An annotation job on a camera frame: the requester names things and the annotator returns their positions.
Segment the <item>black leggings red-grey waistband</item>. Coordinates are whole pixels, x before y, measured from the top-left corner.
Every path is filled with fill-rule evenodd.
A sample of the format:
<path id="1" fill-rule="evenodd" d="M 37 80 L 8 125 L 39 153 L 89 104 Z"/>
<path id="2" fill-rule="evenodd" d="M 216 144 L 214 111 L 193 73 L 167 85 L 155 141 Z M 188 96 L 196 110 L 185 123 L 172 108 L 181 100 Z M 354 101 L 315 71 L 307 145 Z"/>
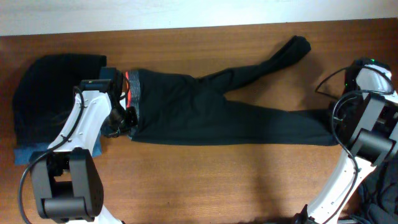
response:
<path id="1" fill-rule="evenodd" d="M 133 141 L 183 146 L 305 144 L 333 146 L 328 110 L 284 111 L 229 101 L 225 94 L 299 62 L 311 49 L 292 37 L 270 59 L 195 78 L 136 69 L 126 72 L 127 105 L 136 109 Z"/>

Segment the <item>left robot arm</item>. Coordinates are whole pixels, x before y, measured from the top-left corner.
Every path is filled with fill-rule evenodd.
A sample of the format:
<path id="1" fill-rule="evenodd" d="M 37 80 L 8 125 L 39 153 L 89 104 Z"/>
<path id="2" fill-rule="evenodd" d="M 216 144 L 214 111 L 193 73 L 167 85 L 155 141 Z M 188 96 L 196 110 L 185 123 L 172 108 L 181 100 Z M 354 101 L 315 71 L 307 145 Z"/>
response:
<path id="1" fill-rule="evenodd" d="M 73 109 L 45 152 L 35 152 L 24 171 L 32 180 L 40 218 L 55 223 L 119 223 L 104 206 L 104 189 L 93 161 L 100 133 L 117 138 L 137 124 L 126 105 L 129 82 L 115 68 L 74 88 Z"/>

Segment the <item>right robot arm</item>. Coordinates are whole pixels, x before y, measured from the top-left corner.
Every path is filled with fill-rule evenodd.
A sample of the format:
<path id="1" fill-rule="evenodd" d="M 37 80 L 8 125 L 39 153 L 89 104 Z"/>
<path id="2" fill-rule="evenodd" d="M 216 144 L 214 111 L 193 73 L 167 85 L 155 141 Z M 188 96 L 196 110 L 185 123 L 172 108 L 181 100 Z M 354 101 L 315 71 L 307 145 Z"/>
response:
<path id="1" fill-rule="evenodd" d="M 388 65 L 360 58 L 345 72 L 330 126 L 342 152 L 326 185 L 292 223 L 341 223 L 339 215 L 361 182 L 397 154 L 397 92 Z"/>

